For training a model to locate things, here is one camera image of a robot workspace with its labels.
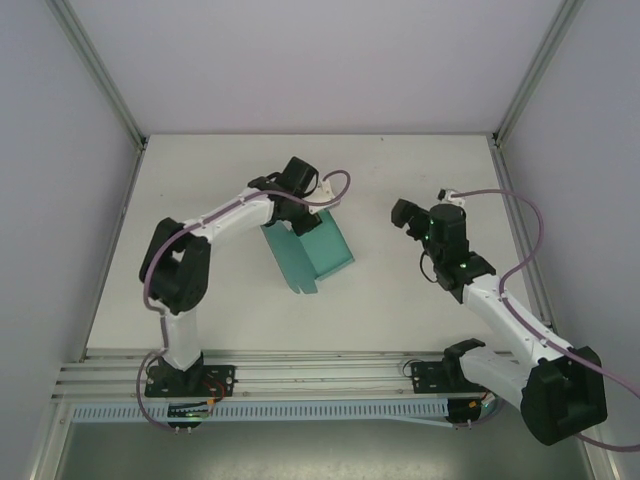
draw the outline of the gray wall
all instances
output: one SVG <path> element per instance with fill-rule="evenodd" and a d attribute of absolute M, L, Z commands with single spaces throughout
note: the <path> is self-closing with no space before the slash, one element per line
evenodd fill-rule
<path fill-rule="evenodd" d="M 640 2 L 589 0 L 506 148 L 547 221 L 541 267 L 559 326 L 640 385 Z M 607 385 L 606 440 L 640 442 L 640 403 Z M 640 478 L 640 455 L 614 457 Z"/>
<path fill-rule="evenodd" d="M 561 0 L 71 0 L 151 133 L 494 131 Z"/>
<path fill-rule="evenodd" d="M 44 1 L 0 4 L 0 442 L 21 478 L 82 348 L 133 147 Z"/>

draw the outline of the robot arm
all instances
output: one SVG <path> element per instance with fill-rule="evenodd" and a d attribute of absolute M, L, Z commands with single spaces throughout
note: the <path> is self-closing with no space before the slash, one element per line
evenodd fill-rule
<path fill-rule="evenodd" d="M 398 228 L 409 227 L 407 235 L 431 258 L 437 283 L 480 316 L 518 360 L 516 364 L 495 354 L 479 340 L 466 340 L 444 352 L 443 366 L 452 384 L 472 382 L 502 397 L 521 412 L 531 433 L 545 445 L 606 420 L 602 376 L 546 343 L 553 341 L 600 365 L 598 356 L 589 347 L 574 349 L 509 295 L 509 303 L 543 339 L 515 320 L 500 297 L 495 268 L 469 250 L 466 213 L 460 204 L 444 202 L 425 210 L 399 200 L 391 221 Z"/>
<path fill-rule="evenodd" d="M 314 178 L 316 186 L 307 194 Z M 305 198 L 316 205 L 302 205 L 278 195 L 258 195 L 260 191 L 267 190 Z M 303 235 L 321 223 L 317 213 L 329 207 L 317 204 L 330 203 L 334 198 L 329 181 L 319 180 L 315 168 L 293 157 L 282 173 L 252 180 L 237 198 L 205 215 L 183 223 L 166 218 L 158 224 L 140 269 L 142 282 L 152 258 L 162 245 L 177 232 L 200 225 L 170 246 L 151 276 L 150 297 L 166 312 L 163 336 L 168 348 L 163 354 L 163 361 L 167 368 L 178 373 L 188 372 L 202 362 L 196 311 L 207 291 L 211 255 L 245 231 L 278 220 L 291 222 L 292 230 Z"/>

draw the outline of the mounting plate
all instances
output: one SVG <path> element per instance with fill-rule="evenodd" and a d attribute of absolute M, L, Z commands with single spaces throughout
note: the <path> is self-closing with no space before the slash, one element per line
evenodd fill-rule
<path fill-rule="evenodd" d="M 486 388 L 465 381 L 452 384 L 442 362 L 413 362 L 411 364 L 413 393 L 484 393 Z"/>
<path fill-rule="evenodd" d="M 233 365 L 203 365 L 201 380 L 194 388 L 189 388 L 188 384 L 179 375 L 168 372 L 162 366 L 150 367 L 147 385 L 144 390 L 145 397 L 148 398 L 208 398 L 211 397 L 209 384 L 216 390 L 219 396 L 219 385 L 225 389 L 224 396 L 233 396 L 233 386 L 236 381 L 236 367 Z"/>

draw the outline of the white tabletop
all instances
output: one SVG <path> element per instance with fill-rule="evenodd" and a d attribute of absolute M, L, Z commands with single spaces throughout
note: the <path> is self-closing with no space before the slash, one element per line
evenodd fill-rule
<path fill-rule="evenodd" d="M 88 347 L 158 347 L 158 316 L 145 310 L 138 281 L 156 224 L 206 213 L 294 155 L 321 174 L 351 173 L 352 188 L 332 213 L 355 263 L 320 282 L 317 294 L 296 295 L 260 230 L 246 233 L 212 259 L 209 290 L 198 307 L 202 348 L 441 351 L 476 337 L 508 349 L 449 293 L 422 278 L 420 245 L 390 222 L 400 197 L 430 208 L 441 187 L 498 185 L 484 137 L 422 135 L 152 136 Z M 336 180 L 334 189 L 340 187 Z M 474 197 L 465 209 L 472 249 L 499 273 L 517 263 L 502 198 Z M 509 289 L 529 305 L 520 275 Z"/>

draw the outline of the black bracket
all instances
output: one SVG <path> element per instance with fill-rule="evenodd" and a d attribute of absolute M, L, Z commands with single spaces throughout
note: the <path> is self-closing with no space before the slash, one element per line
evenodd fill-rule
<path fill-rule="evenodd" d="M 442 362 L 414 362 L 411 364 L 413 393 L 484 393 L 486 388 L 471 383 L 453 382 Z"/>
<path fill-rule="evenodd" d="M 203 357 L 188 370 L 173 368 L 162 358 L 158 366 L 150 367 L 144 395 L 148 398 L 208 398 L 213 390 L 221 396 L 233 396 L 236 367 L 233 365 L 204 365 Z"/>

